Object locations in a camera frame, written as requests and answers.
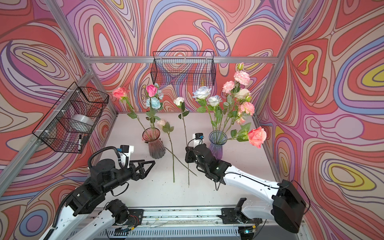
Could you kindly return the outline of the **cream white rose stem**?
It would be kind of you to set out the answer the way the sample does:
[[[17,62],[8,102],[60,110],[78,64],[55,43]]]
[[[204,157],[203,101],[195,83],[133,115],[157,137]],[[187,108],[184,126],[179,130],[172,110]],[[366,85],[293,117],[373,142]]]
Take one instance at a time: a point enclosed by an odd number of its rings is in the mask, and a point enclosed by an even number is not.
[[[214,121],[212,113],[214,112],[214,107],[208,103],[208,98],[211,96],[212,88],[207,86],[202,86],[193,92],[193,98],[200,105],[197,108],[198,113],[208,113],[213,131],[217,130],[217,123]]]

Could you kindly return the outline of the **pink carnation stem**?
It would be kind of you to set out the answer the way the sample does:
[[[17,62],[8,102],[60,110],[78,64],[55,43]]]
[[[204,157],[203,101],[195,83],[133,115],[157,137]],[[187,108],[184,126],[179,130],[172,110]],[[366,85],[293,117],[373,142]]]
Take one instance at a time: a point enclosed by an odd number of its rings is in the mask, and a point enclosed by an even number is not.
[[[225,94],[226,101],[223,103],[225,113],[227,114],[226,102],[240,102],[240,101],[252,101],[251,92],[247,89],[251,78],[247,72],[244,71],[245,64],[240,63],[236,66],[234,73],[234,80],[226,82],[222,88],[222,92]]]

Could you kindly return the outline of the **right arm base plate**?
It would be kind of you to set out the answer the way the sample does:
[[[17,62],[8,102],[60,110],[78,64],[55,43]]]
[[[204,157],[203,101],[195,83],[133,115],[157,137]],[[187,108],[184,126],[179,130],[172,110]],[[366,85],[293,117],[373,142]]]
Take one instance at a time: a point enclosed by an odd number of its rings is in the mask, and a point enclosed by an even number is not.
[[[222,208],[221,215],[224,224],[254,224],[255,221],[246,217],[240,210],[235,208]]]

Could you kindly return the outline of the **blue white rose stem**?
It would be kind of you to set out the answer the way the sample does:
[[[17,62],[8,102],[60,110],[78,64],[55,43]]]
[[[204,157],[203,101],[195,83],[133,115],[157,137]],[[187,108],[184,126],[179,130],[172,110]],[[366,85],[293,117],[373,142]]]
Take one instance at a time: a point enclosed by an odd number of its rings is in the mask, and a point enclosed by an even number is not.
[[[223,110],[221,108],[222,99],[216,95],[208,98],[208,110],[211,116],[211,124],[214,131],[219,131],[221,129],[221,124],[223,120]]]

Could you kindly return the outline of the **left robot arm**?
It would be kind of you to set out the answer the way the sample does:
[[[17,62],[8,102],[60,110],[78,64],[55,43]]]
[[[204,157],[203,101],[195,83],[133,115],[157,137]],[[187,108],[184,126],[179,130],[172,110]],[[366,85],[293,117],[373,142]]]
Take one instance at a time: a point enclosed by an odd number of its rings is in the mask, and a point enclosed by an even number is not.
[[[42,240],[92,240],[114,224],[125,225],[130,217],[128,207],[119,199],[110,201],[104,210],[74,236],[70,234],[119,186],[128,187],[129,180],[145,179],[155,161],[132,161],[127,169],[117,169],[112,159],[101,160],[90,168],[90,177],[68,194],[59,204],[52,225]]]

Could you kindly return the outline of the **red pink rose stem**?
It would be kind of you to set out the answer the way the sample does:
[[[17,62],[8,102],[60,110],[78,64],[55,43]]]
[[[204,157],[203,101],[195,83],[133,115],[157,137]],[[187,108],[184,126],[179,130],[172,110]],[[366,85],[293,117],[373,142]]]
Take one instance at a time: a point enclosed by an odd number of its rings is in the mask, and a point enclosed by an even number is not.
[[[127,105],[127,108],[128,108],[127,115],[131,119],[136,119],[139,122],[139,124],[141,125],[141,127],[143,128],[143,130],[145,130],[146,128],[142,124],[140,118],[138,117],[137,113],[135,112],[133,105],[131,104],[129,92],[130,91],[127,90],[126,88],[119,87],[113,91],[113,96],[116,99],[118,99],[120,102],[125,103]]]

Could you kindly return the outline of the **light blue carnation stem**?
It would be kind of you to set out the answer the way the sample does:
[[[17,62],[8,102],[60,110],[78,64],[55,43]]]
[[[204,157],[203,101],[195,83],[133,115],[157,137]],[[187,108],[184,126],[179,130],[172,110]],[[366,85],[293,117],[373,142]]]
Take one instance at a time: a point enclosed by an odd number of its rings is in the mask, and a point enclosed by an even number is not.
[[[150,123],[150,128],[155,129],[155,121],[160,120],[158,116],[156,116],[157,112],[163,109],[163,97],[164,94],[162,93],[161,90],[157,90],[153,96],[150,96],[150,93],[145,90],[146,93],[146,106],[148,107],[148,110],[146,112],[146,119]]]

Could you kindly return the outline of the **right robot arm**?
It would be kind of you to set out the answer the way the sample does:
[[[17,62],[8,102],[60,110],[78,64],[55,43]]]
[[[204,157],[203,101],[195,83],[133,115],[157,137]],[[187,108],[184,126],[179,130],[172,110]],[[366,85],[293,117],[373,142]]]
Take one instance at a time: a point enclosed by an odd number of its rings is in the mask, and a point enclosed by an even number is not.
[[[219,186],[236,187],[266,203],[263,210],[247,207],[244,211],[242,206],[246,198],[241,198],[234,208],[237,222],[245,224],[253,219],[274,220],[284,230],[299,233],[307,203],[292,182],[267,181],[241,171],[228,162],[216,159],[206,144],[186,147],[185,161],[188,164],[195,163],[199,172]]]

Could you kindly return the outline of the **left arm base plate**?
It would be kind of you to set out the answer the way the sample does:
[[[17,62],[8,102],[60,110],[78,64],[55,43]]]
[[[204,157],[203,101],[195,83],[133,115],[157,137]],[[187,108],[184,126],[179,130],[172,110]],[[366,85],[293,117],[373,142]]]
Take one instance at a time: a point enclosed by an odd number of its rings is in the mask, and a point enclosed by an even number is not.
[[[109,210],[115,218],[115,225],[137,227],[142,224],[144,209]]]

